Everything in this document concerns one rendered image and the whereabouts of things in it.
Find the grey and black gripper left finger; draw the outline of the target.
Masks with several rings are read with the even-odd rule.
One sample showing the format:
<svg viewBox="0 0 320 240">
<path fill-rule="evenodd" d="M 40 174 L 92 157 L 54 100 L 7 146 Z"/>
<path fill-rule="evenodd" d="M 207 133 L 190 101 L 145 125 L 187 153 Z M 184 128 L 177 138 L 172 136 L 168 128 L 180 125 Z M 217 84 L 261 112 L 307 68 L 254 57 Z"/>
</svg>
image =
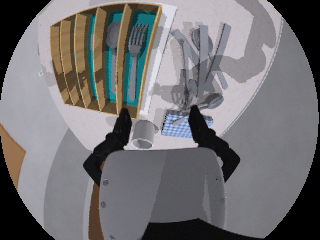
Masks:
<svg viewBox="0 0 320 240">
<path fill-rule="evenodd" d="M 129 111 L 127 108 L 122 108 L 113 131 L 106 135 L 105 140 L 94 148 L 93 154 L 91 153 L 83 163 L 84 169 L 99 187 L 102 175 L 100 169 L 102 162 L 106 160 L 110 153 L 125 150 L 123 147 L 127 146 L 129 142 L 131 127 L 132 120 Z"/>
</svg>

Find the wooden divided tray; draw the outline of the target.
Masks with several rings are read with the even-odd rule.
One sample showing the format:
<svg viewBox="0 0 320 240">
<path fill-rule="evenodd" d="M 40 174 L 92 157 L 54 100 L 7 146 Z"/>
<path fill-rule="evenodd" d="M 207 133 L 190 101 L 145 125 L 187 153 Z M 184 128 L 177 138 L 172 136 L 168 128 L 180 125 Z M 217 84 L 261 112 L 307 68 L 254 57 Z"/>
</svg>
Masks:
<svg viewBox="0 0 320 240">
<path fill-rule="evenodd" d="M 116 103 L 107 102 L 105 83 L 105 35 L 110 11 L 114 10 L 124 10 L 120 24 L 116 54 Z M 147 48 L 138 107 L 123 105 L 125 58 L 134 10 L 157 12 Z M 97 100 L 93 99 L 88 68 L 89 21 L 90 15 L 95 13 L 96 17 L 93 31 L 93 72 Z M 149 65 L 148 61 L 150 60 L 161 14 L 162 5 L 160 4 L 121 2 L 88 8 L 52 24 L 50 26 L 51 60 L 56 83 L 64 104 L 116 116 L 120 115 L 122 108 L 127 108 L 131 119 L 138 120 L 142 103 L 142 101 L 140 103 L 140 100 L 144 90 Z"/>
</svg>

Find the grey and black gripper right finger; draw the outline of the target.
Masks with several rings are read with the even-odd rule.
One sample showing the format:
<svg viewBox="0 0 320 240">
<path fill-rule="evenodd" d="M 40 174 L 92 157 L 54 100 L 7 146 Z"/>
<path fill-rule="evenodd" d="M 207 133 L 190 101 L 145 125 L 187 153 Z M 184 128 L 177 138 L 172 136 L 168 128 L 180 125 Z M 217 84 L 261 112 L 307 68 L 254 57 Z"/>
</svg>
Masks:
<svg viewBox="0 0 320 240">
<path fill-rule="evenodd" d="M 216 136 L 216 132 L 213 129 L 208 128 L 207 123 L 202 116 L 198 106 L 192 105 L 188 123 L 193 141 L 198 143 L 199 147 L 212 149 L 217 157 L 221 158 L 223 161 L 223 166 L 221 168 L 225 183 L 240 163 L 240 157 L 229 148 L 229 144 L 226 141 Z"/>
</svg>

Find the blue and white checked towel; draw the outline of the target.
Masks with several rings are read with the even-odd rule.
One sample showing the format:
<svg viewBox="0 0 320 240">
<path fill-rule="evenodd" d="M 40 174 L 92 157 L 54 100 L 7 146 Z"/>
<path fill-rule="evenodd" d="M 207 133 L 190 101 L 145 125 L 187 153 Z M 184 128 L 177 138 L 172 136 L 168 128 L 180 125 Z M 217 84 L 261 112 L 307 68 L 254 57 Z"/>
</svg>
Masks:
<svg viewBox="0 0 320 240">
<path fill-rule="evenodd" d="M 190 126 L 188 123 L 189 117 L 184 117 L 185 115 L 189 114 L 183 112 L 182 115 L 179 115 L 179 111 L 167 110 L 165 120 L 162 126 L 161 135 L 164 136 L 173 136 L 173 137 L 183 137 L 183 138 L 193 138 L 190 130 Z M 172 123 L 180 118 L 184 117 L 185 121 L 181 122 L 180 124 L 173 126 Z M 208 128 L 214 122 L 212 117 L 203 116 Z"/>
</svg>

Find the grey mug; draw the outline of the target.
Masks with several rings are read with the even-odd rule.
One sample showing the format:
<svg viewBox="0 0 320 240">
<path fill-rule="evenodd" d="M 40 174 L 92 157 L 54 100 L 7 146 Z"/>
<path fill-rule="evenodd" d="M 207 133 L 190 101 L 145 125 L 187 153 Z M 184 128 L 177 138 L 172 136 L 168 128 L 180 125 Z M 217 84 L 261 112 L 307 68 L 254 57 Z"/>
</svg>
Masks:
<svg viewBox="0 0 320 240">
<path fill-rule="evenodd" d="M 151 122 L 146 120 L 138 121 L 135 124 L 131 144 L 135 149 L 151 149 L 154 143 L 154 131 L 155 127 Z"/>
</svg>

